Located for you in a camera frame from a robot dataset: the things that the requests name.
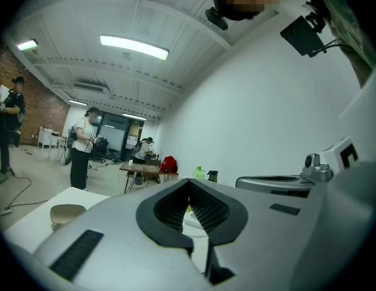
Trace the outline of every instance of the ceiling light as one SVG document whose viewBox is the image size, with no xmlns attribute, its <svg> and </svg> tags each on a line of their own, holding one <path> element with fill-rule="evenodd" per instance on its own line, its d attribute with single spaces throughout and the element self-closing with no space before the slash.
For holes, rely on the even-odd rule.
<svg viewBox="0 0 376 291">
<path fill-rule="evenodd" d="M 126 113 L 122 113 L 122 115 L 125 116 L 126 118 L 141 119 L 142 121 L 146 121 L 146 118 L 141 118 L 139 116 L 130 115 L 130 114 L 126 114 Z"/>
<path fill-rule="evenodd" d="M 36 46 L 37 46 L 36 40 L 29 40 L 27 42 L 18 44 L 17 48 L 23 51 L 23 50 L 31 49 L 32 47 L 36 47 Z"/>
<path fill-rule="evenodd" d="M 126 38 L 118 38 L 115 36 L 101 36 L 101 44 L 141 52 L 144 54 L 157 57 L 162 60 L 166 60 L 169 55 L 169 51 L 164 50 L 163 48 L 146 44 L 140 41 L 135 41 Z"/>
<path fill-rule="evenodd" d="M 84 102 L 79 102 L 79 101 L 75 101 L 75 100 L 70 100 L 69 102 L 72 102 L 73 104 L 87 105 Z"/>
</svg>

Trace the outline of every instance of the vent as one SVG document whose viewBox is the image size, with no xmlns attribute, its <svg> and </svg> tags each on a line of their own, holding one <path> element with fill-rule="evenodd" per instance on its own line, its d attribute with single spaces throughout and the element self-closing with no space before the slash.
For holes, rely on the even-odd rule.
<svg viewBox="0 0 376 291">
<path fill-rule="evenodd" d="M 105 87 L 93 85 L 93 84 L 85 84 L 85 83 L 73 83 L 73 87 L 76 89 L 81 90 L 90 90 L 96 93 L 106 93 L 107 89 Z"/>
</svg>

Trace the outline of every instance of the white desk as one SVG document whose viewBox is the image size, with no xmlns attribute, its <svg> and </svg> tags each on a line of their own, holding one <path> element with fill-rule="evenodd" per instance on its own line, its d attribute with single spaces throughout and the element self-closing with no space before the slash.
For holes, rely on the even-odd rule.
<svg viewBox="0 0 376 291">
<path fill-rule="evenodd" d="M 34 253 L 53 233 L 52 222 L 50 220 L 50 209 L 53 206 L 76 204 L 89 209 L 106 198 L 109 197 L 69 187 L 14 223 L 14 225 L 4 232 L 4 236 L 11 243 L 19 245 L 30 253 Z M 186 213 L 184 220 L 195 221 L 190 215 L 191 213 Z M 194 244 L 192 261 L 201 272 L 204 272 L 208 250 L 208 237 L 206 233 L 183 222 L 183 234 L 192 237 Z"/>
</svg>

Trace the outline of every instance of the concrete floor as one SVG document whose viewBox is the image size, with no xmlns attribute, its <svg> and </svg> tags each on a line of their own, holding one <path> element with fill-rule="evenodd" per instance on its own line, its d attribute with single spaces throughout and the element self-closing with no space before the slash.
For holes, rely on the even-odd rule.
<svg viewBox="0 0 376 291">
<path fill-rule="evenodd" d="M 18 177 L 27 177 L 32 180 L 31 186 L 23 192 L 13 204 L 40 202 L 50 199 L 70 187 L 71 165 L 61 167 L 57 162 L 58 149 L 52 149 L 51 157 L 48 158 L 48 149 L 22 145 L 19 148 L 10 149 L 10 164 Z M 99 167 L 100 163 L 90 162 L 92 166 Z M 126 172 L 119 170 L 119 165 L 89 169 L 87 189 L 92 193 L 106 196 L 116 196 L 124 193 Z M 140 186 L 133 186 L 132 191 L 143 189 L 156 183 L 147 181 Z M 0 184 L 0 212 L 5 209 L 10 201 L 27 185 L 26 179 L 10 179 Z M 0 229 L 6 230 L 15 222 L 36 209 L 40 204 L 29 206 L 12 207 L 12 213 L 0 215 Z"/>
</svg>

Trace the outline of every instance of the red brick wall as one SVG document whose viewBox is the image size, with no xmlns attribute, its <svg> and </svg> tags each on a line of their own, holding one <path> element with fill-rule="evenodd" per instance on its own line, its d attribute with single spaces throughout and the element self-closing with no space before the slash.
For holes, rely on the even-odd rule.
<svg viewBox="0 0 376 291">
<path fill-rule="evenodd" d="M 22 90 L 25 98 L 25 119 L 22 124 L 21 143 L 34 144 L 40 126 L 62 132 L 69 105 L 44 86 L 13 55 L 5 44 L 0 45 L 0 83 L 13 88 L 12 79 L 23 76 Z"/>
</svg>

